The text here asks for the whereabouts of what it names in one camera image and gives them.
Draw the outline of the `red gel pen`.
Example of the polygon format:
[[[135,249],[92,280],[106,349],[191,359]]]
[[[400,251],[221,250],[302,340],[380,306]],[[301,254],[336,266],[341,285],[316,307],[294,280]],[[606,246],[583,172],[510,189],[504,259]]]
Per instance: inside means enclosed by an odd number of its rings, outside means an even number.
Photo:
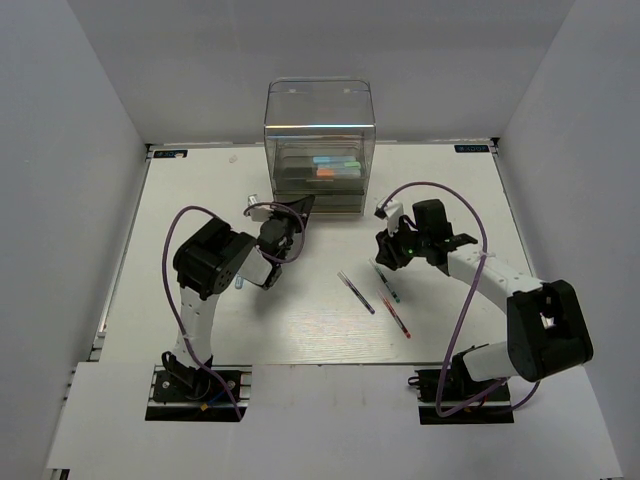
[[[386,298],[386,296],[381,291],[378,291],[377,295],[380,298],[380,300],[382,301],[382,303],[384,304],[385,308],[387,309],[387,311],[389,312],[391,317],[393,318],[393,320],[395,321],[395,323],[397,324],[397,326],[400,328],[400,330],[404,334],[404,336],[407,339],[411,339],[412,338],[411,337],[411,333],[409,332],[409,330],[405,326],[404,322],[402,321],[402,319],[400,318],[399,314],[397,313],[395,308],[392,306],[390,301]]]

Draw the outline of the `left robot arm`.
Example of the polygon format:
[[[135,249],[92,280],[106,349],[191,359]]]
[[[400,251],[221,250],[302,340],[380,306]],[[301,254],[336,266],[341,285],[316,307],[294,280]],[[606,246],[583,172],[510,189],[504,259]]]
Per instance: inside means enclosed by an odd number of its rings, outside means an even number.
[[[178,336],[173,349],[163,354],[162,363],[188,398],[202,398],[211,387],[211,336],[221,295],[237,277],[264,290],[270,289],[279,279],[282,266],[300,256],[300,251],[291,249],[295,243],[304,245],[314,203],[313,195],[286,203],[249,203],[244,214],[261,224],[256,237],[237,232],[217,215],[211,215],[173,257],[172,266],[180,288],[179,303],[174,302],[168,281],[167,259],[173,232],[185,213],[211,212],[203,207],[188,206],[172,221],[163,246],[162,281],[178,324]]]

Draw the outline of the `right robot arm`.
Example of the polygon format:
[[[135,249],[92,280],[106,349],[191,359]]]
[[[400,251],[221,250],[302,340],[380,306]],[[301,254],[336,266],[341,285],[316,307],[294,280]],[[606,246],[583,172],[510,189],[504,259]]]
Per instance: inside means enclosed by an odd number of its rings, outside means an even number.
[[[481,294],[506,316],[504,341],[448,353],[443,362],[453,390],[472,399],[488,381],[520,377],[534,383],[592,360],[594,348],[574,287],[521,273],[485,252],[472,236],[453,231],[444,204],[417,202],[412,217],[401,202],[381,202],[376,217],[377,263],[396,271],[423,258]]]

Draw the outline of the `orange cap highlighter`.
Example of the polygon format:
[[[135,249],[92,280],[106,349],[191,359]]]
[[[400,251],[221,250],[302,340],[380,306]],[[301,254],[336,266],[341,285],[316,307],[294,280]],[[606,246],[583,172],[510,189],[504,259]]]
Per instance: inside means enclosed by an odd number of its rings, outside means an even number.
[[[320,179],[360,178],[361,171],[356,168],[329,169],[318,168],[315,177]]]

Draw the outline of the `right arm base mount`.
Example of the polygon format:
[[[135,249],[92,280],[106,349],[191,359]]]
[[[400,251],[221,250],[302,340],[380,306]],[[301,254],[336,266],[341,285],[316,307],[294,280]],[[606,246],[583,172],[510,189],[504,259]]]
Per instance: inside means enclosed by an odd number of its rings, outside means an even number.
[[[477,396],[474,402],[448,416],[441,417],[436,411],[436,393],[440,369],[416,370],[407,380],[407,385],[417,394],[420,424],[423,426],[445,425],[498,425],[512,424],[514,416],[511,395],[506,383],[490,393],[480,393],[496,383],[495,380],[473,382],[463,380],[458,374],[448,373],[441,399],[441,409],[450,410]]]

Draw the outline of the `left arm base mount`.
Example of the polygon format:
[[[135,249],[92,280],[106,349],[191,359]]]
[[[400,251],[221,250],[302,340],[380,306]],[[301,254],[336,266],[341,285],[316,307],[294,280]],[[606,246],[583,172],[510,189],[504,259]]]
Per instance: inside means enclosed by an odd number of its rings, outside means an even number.
[[[249,366],[222,366],[217,373],[225,380],[244,415],[251,395],[252,370]],[[166,369],[156,365],[145,413],[146,421],[237,423],[240,421],[222,383],[210,377],[203,387],[188,392]]]

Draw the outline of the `purple gel pen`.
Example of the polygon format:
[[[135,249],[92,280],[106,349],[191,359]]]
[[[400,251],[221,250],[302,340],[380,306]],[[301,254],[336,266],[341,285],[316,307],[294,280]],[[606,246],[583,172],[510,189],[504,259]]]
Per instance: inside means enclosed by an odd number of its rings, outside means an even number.
[[[358,288],[355,286],[355,284],[348,278],[348,276],[343,271],[339,271],[337,273],[337,276],[346,285],[346,287],[355,295],[355,297],[360,301],[360,303],[365,307],[365,309],[371,315],[374,315],[375,314],[375,309],[367,301],[367,299],[363,296],[363,294],[358,290]]]

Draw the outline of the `green gel pen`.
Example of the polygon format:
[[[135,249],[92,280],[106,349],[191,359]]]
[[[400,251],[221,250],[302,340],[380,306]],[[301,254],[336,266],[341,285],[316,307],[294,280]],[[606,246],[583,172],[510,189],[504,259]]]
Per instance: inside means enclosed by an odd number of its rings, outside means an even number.
[[[379,276],[381,282],[383,283],[383,285],[385,286],[385,288],[387,289],[387,291],[389,292],[389,294],[393,298],[394,302],[395,303],[400,303],[401,300],[400,300],[399,295],[397,294],[396,290],[391,285],[391,283],[388,280],[388,278],[386,277],[386,275],[381,270],[380,266],[372,258],[369,258],[369,263],[372,266],[372,268],[375,270],[376,274]]]

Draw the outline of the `blue cap highlighter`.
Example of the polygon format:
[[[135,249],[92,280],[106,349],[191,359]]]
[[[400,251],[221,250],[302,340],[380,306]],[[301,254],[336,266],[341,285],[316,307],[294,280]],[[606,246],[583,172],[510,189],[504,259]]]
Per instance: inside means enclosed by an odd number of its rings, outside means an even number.
[[[333,163],[346,163],[351,160],[351,156],[313,156],[314,165],[326,165]]]

